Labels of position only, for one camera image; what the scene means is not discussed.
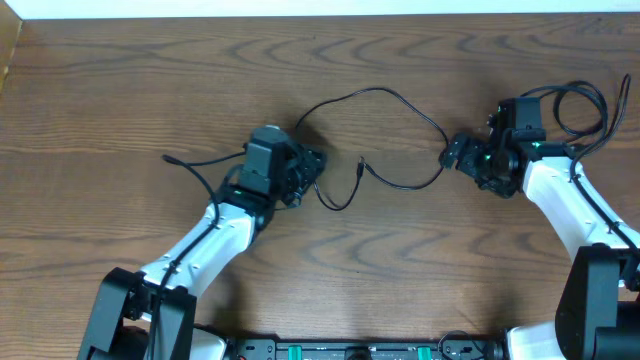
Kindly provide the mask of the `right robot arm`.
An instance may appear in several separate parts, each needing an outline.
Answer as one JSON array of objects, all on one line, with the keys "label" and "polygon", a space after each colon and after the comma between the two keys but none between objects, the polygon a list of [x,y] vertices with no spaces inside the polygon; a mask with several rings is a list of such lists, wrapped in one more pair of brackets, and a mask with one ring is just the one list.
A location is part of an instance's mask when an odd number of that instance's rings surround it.
[{"label": "right robot arm", "polygon": [[639,303],[618,290],[639,290],[639,234],[586,178],[576,151],[550,142],[540,101],[500,102],[482,140],[458,133],[440,157],[502,198],[523,193],[544,214],[572,262],[553,320],[507,330],[490,359],[636,359]]}]

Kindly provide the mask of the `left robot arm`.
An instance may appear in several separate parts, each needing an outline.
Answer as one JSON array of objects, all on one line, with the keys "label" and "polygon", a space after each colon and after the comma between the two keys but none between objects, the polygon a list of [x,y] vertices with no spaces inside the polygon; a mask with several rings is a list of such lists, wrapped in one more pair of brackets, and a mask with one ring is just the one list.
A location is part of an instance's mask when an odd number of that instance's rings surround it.
[{"label": "left robot arm", "polygon": [[81,359],[221,359],[222,337],[195,325],[197,301],[269,224],[279,203],[299,206],[326,155],[276,126],[255,129],[203,217],[158,259],[102,280],[80,345]]}]

